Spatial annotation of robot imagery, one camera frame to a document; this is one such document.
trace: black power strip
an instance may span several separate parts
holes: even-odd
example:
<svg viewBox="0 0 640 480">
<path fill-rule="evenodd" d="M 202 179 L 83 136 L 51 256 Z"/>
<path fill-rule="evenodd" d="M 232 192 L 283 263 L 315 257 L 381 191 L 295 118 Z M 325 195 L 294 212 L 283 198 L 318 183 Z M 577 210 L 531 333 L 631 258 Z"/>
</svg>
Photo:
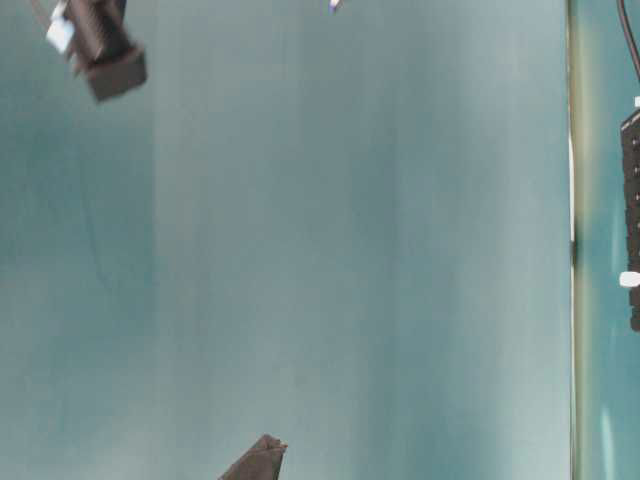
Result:
<svg viewBox="0 0 640 480">
<path fill-rule="evenodd" d="M 627 223 L 628 270 L 640 272 L 640 110 L 620 127 Z M 640 331 L 640 287 L 631 288 L 631 327 Z"/>
</svg>

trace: teal wall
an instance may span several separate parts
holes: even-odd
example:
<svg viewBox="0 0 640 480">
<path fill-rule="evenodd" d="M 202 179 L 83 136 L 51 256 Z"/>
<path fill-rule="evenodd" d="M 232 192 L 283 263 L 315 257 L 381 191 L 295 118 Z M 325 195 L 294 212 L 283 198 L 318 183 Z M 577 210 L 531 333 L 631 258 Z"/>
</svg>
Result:
<svg viewBox="0 0 640 480">
<path fill-rule="evenodd" d="M 130 2 L 100 108 L 0 4 L 3 478 L 568 478 L 563 7 L 326 3 Z"/>
<path fill-rule="evenodd" d="M 640 5 L 626 2 L 638 31 Z M 571 2 L 578 476 L 637 478 L 640 337 L 631 331 L 620 124 L 640 94 L 615 2 Z"/>
</svg>

